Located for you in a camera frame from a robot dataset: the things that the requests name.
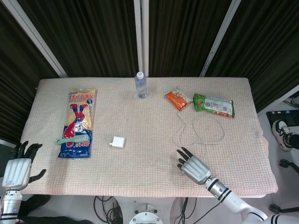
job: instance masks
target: black and white shoe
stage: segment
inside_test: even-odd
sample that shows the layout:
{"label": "black and white shoe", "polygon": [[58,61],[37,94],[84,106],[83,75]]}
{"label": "black and white shoe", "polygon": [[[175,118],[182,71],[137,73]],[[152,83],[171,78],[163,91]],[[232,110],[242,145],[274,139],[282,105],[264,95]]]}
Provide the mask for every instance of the black and white shoe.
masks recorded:
{"label": "black and white shoe", "polygon": [[276,120],[273,123],[272,133],[282,150],[289,152],[293,149],[293,147],[288,143],[288,140],[294,133],[283,120]]}

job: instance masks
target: robotic arm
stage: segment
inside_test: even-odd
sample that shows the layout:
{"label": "robotic arm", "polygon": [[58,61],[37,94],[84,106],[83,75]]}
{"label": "robotic arm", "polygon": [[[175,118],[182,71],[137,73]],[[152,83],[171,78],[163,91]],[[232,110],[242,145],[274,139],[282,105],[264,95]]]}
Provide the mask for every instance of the robotic arm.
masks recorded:
{"label": "robotic arm", "polygon": [[291,216],[273,215],[267,217],[265,213],[254,208],[239,198],[225,184],[217,178],[211,177],[210,169],[196,156],[192,155],[186,148],[182,147],[184,153],[177,150],[184,158],[179,159],[178,168],[195,183],[206,184],[206,188],[216,199],[224,204],[233,213],[247,213],[242,224],[295,224],[299,223],[299,218]]}
{"label": "robotic arm", "polygon": [[20,190],[26,188],[28,183],[42,178],[46,172],[43,169],[39,175],[30,177],[31,164],[42,144],[31,145],[25,153],[27,144],[28,141],[19,143],[12,151],[12,159],[6,165],[2,187],[7,191],[0,203],[1,224],[15,224],[22,201]]}

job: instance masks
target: power adapter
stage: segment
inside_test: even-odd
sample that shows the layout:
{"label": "power adapter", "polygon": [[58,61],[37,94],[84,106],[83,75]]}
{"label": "power adapter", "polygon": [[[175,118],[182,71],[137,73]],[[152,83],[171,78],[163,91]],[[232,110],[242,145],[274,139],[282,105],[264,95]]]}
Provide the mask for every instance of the power adapter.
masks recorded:
{"label": "power adapter", "polygon": [[113,142],[109,143],[109,145],[111,145],[112,147],[115,148],[123,148],[123,145],[125,144],[125,138],[123,137],[113,137]]}

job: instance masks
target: bottle cap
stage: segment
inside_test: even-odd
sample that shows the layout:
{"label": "bottle cap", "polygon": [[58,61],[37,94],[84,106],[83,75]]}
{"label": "bottle cap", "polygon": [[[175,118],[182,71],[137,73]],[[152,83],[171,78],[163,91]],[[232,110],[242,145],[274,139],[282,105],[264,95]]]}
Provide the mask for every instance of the bottle cap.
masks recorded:
{"label": "bottle cap", "polygon": [[143,74],[143,72],[140,71],[140,72],[137,72],[136,76],[137,76],[138,79],[143,79],[144,74]]}

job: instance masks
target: plastic bottle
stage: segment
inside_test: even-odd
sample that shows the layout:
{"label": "plastic bottle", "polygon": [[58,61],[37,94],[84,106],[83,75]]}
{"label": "plastic bottle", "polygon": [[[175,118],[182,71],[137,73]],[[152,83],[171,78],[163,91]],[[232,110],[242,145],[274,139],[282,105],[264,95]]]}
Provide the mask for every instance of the plastic bottle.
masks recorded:
{"label": "plastic bottle", "polygon": [[137,96],[141,99],[146,98],[148,95],[148,89],[146,86],[146,76],[143,72],[137,72],[135,76],[135,85],[137,90]]}

